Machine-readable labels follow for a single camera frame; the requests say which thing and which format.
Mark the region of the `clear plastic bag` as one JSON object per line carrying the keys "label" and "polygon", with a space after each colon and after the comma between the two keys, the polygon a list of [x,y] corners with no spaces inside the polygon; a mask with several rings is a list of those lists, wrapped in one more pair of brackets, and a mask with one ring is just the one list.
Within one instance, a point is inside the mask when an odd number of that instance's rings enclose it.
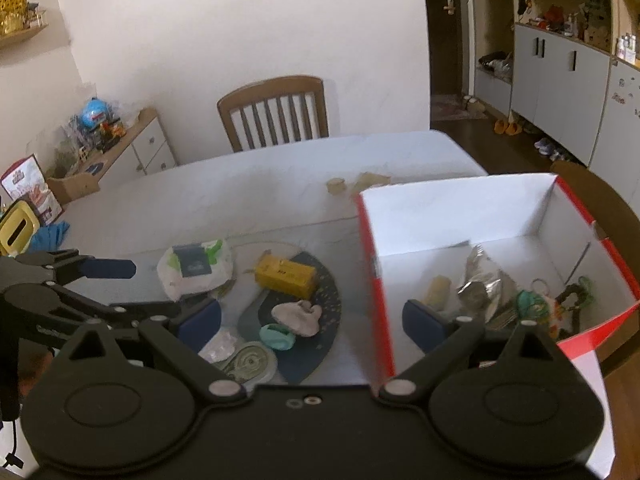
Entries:
{"label": "clear plastic bag", "polygon": [[210,364],[221,363],[233,356],[237,343],[238,338],[228,328],[221,328],[198,355]]}

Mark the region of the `silver foil bag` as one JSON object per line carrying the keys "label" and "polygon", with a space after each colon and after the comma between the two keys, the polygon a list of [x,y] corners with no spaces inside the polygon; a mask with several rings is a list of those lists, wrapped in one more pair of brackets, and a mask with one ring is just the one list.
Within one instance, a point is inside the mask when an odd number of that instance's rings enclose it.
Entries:
{"label": "silver foil bag", "polygon": [[486,250],[473,246],[465,260],[463,278],[457,288],[462,311],[469,315],[483,315],[490,323],[506,312],[518,294],[518,285]]}

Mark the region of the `yellow sponge block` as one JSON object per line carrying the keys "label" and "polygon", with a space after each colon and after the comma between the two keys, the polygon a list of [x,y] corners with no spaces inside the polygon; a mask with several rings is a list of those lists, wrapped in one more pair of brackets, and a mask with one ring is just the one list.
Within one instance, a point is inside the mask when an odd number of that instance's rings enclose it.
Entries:
{"label": "yellow sponge block", "polygon": [[435,276],[427,287],[424,304],[435,311],[445,310],[451,292],[451,281],[443,275]]}

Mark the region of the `green colourful packet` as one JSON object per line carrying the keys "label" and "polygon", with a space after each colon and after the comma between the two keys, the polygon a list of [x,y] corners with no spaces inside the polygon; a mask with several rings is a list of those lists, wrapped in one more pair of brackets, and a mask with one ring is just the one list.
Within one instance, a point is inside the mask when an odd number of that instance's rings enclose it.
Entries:
{"label": "green colourful packet", "polygon": [[522,290],[515,299],[515,309],[521,321],[533,321],[556,341],[572,336],[572,315],[558,300]]}

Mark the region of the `white gear case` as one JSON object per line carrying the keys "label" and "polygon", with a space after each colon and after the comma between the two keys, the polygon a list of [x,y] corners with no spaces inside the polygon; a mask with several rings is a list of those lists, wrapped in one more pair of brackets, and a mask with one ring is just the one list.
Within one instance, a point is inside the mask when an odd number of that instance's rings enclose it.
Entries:
{"label": "white gear case", "polygon": [[258,341],[243,344],[221,365],[224,374],[247,390],[270,382],[277,369],[278,359],[274,352]]}

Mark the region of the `white tissue pack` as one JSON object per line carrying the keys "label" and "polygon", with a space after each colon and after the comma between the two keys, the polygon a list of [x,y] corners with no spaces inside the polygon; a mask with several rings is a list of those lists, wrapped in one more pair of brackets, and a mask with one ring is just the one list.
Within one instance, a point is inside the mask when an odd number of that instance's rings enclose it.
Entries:
{"label": "white tissue pack", "polygon": [[232,250],[221,238],[171,246],[157,263],[156,272],[164,293],[171,301],[211,292],[232,280]]}

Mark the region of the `teal small pouch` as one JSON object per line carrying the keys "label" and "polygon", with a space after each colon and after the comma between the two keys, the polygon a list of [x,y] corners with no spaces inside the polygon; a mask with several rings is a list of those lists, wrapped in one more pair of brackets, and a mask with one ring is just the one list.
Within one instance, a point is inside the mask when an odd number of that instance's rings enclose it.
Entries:
{"label": "teal small pouch", "polygon": [[260,328],[259,338],[262,343],[276,351],[288,351],[296,343],[296,335],[286,326],[280,324],[267,324]]}

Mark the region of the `yellow cardboard box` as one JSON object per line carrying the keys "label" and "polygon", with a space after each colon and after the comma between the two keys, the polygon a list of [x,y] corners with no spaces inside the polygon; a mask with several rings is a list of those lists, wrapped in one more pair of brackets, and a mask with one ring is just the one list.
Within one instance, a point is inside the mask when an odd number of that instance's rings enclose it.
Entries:
{"label": "yellow cardboard box", "polygon": [[271,254],[259,259],[254,275],[262,288],[303,300],[311,300],[318,285],[317,270],[313,266]]}

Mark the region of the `blue cloth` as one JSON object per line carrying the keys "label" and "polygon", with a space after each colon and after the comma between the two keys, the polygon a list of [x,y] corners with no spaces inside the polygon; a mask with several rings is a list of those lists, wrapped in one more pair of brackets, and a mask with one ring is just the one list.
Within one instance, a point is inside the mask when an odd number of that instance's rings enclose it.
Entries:
{"label": "blue cloth", "polygon": [[70,224],[66,221],[39,228],[29,241],[28,252],[56,252],[64,242]]}

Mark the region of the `yellow tissue box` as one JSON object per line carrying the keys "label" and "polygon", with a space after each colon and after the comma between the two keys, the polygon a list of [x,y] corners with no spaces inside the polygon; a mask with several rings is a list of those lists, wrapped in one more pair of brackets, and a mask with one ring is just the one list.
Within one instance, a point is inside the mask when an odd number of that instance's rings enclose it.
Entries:
{"label": "yellow tissue box", "polygon": [[26,252],[30,240],[40,228],[40,222],[29,202],[17,200],[6,211],[0,223],[2,256],[17,256]]}

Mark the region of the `red white cardboard box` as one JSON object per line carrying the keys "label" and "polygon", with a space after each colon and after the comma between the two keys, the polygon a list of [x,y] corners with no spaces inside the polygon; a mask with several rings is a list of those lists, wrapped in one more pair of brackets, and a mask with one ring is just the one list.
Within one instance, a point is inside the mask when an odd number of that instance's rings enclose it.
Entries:
{"label": "red white cardboard box", "polygon": [[603,479],[615,457],[596,352],[639,285],[554,174],[371,188],[370,264],[394,479]]}

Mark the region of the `round blue placemat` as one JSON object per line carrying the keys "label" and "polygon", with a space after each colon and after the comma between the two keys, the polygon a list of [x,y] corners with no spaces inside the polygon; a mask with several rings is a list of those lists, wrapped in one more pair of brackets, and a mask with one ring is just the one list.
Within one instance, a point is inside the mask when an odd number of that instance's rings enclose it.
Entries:
{"label": "round blue placemat", "polygon": [[329,269],[309,252],[265,252],[254,266],[258,297],[236,323],[247,342],[274,352],[278,374],[291,385],[307,379],[331,350],[342,298]]}

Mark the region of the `tan wooden block pair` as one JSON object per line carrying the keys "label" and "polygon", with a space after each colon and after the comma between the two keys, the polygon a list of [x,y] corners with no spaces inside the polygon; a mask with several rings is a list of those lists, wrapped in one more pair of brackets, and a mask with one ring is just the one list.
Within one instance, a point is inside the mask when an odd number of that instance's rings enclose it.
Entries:
{"label": "tan wooden block pair", "polygon": [[356,196],[368,188],[390,185],[390,182],[392,182],[392,178],[390,176],[386,176],[386,174],[375,174],[370,171],[363,172],[358,176],[352,186],[352,195]]}

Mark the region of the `wooden chair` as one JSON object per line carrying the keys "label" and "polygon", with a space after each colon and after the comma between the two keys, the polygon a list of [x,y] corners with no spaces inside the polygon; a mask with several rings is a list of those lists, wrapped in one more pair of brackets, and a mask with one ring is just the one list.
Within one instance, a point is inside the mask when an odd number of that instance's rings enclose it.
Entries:
{"label": "wooden chair", "polygon": [[330,135],[324,83],[315,76],[247,84],[221,98],[217,110],[235,153]]}

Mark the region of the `white cabinet wall unit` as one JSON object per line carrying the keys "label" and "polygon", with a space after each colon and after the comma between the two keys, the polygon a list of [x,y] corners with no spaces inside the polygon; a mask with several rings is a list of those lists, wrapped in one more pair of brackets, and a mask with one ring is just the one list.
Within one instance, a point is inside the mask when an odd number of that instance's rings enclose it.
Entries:
{"label": "white cabinet wall unit", "polygon": [[498,134],[541,134],[536,150],[572,158],[639,195],[639,0],[470,0],[475,93],[502,114]]}

